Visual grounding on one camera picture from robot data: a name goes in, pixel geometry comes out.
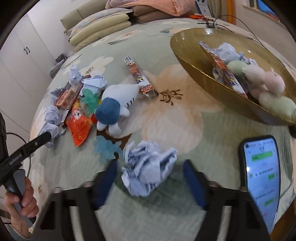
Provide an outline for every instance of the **window sill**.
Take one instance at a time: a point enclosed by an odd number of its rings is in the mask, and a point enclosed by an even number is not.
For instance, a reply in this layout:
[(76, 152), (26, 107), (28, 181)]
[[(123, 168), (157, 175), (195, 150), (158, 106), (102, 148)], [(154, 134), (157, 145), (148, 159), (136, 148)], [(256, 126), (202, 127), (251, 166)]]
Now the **window sill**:
[(283, 25), (280, 21), (275, 20), (273, 17), (269, 16), (268, 14), (266, 14), (264, 12), (261, 12), (259, 9), (254, 8), (254, 7), (250, 7), (250, 6), (246, 6), (246, 5), (243, 5), (243, 7), (246, 8), (246, 9), (248, 9), (248, 10), (251, 10), (251, 11), (254, 11), (254, 12), (257, 12), (257, 13), (260, 13), (260, 14), (264, 15), (265, 17), (268, 17), (269, 19), (273, 20), (274, 22), (278, 23), (279, 25), (281, 25), (283, 28), (286, 29), (285, 25)]

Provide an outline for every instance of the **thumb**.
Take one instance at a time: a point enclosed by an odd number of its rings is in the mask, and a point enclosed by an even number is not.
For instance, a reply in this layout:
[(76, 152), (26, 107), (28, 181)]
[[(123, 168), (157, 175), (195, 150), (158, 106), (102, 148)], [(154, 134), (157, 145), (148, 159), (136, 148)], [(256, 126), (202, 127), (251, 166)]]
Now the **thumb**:
[(15, 203), (18, 203), (20, 201), (19, 197), (14, 195), (13, 193), (7, 192), (4, 197), (4, 204), (8, 210), (8, 212), (11, 214), (11, 217), (13, 218), (20, 218), (19, 213), (14, 207)]

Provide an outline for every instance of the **blue gripper pad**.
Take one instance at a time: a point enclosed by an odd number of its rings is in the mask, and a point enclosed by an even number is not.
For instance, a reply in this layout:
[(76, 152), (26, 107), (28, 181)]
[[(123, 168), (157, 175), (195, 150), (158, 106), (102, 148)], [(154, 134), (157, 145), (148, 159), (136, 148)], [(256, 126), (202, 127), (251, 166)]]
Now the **blue gripper pad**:
[(183, 175), (189, 185), (193, 198), (198, 206), (206, 210), (209, 199), (208, 180), (202, 172), (198, 172), (192, 165), (191, 160), (183, 164)]
[(103, 172), (99, 172), (94, 180), (92, 188), (92, 204), (95, 210), (98, 210), (105, 204), (109, 191), (117, 175), (117, 161), (112, 160)]

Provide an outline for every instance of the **phone screen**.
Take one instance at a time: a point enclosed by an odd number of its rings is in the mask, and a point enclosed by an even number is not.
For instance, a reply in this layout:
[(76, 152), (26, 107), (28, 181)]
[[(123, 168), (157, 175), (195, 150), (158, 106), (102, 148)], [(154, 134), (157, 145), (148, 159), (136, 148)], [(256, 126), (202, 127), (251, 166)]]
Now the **phone screen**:
[(246, 142), (247, 187), (271, 233), (279, 204), (280, 167), (273, 138)]

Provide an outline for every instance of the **white and blue stuffed animal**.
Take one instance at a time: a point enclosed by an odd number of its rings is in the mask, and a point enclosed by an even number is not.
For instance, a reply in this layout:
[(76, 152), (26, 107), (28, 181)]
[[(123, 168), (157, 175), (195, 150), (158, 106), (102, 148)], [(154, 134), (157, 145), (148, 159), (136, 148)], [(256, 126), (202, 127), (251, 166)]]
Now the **white and blue stuffed animal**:
[(139, 86), (135, 85), (111, 85), (102, 95), (102, 103), (94, 113), (98, 120), (96, 128), (99, 131), (109, 126), (109, 134), (118, 137), (121, 129), (118, 126), (120, 116), (128, 117), (130, 112), (127, 109), (136, 100), (139, 94)]

